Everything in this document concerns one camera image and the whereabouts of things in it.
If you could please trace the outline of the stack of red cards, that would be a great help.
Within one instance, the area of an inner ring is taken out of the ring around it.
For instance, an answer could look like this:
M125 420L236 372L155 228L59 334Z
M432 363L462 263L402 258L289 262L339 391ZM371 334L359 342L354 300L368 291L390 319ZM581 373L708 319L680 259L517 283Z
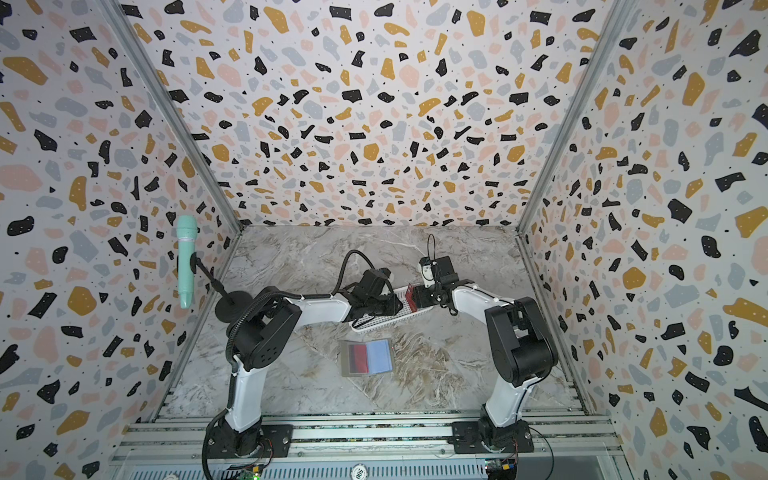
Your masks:
M414 298L414 293L415 293L415 287L413 285L409 285L407 287L407 290L406 290L405 296L404 296L404 298L405 298L405 300L406 300L406 302L408 304L408 307L409 307L409 309L412 312L416 312L419 309L419 307L417 305L417 302L416 302L416 300Z

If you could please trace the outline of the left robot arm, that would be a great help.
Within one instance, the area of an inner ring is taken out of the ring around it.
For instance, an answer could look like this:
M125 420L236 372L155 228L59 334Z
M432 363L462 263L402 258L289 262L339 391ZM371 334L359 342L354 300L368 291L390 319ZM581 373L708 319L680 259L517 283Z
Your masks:
M215 309L227 325L225 358L232 368L227 405L206 427L202 456L247 458L266 450L271 441L262 428L266 377L294 331L393 316L402 309L387 268L369 269L360 281L326 294L294 294L274 286L256 296L227 293Z

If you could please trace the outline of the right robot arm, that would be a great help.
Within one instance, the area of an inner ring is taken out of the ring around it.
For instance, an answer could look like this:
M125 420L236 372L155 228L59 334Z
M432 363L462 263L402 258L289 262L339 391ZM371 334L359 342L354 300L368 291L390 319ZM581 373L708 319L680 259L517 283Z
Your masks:
M409 302L418 308L439 306L481 322L488 335L497 379L474 421L455 422L449 442L457 454L529 453L533 440L523 407L536 385L558 363L551 331L531 297L503 299L462 280L448 256L419 261L423 284Z

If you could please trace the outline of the red credit card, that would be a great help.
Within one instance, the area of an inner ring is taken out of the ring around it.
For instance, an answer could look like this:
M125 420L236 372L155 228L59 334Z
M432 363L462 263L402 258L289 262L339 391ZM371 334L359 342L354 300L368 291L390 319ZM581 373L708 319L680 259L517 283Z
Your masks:
M347 345L349 372L351 374L368 374L368 354L365 343L350 343Z

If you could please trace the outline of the white plastic mesh basket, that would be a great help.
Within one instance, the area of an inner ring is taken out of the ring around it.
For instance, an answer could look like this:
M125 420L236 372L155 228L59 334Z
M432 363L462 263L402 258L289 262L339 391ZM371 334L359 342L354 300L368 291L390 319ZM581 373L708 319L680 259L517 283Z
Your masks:
M356 332L367 332L397 322L411 320L435 308L435 306L419 308L416 312L412 312L404 298L408 286L395 289L384 301L382 307L376 307L372 313L365 313L360 318L352 320L350 322L351 328Z

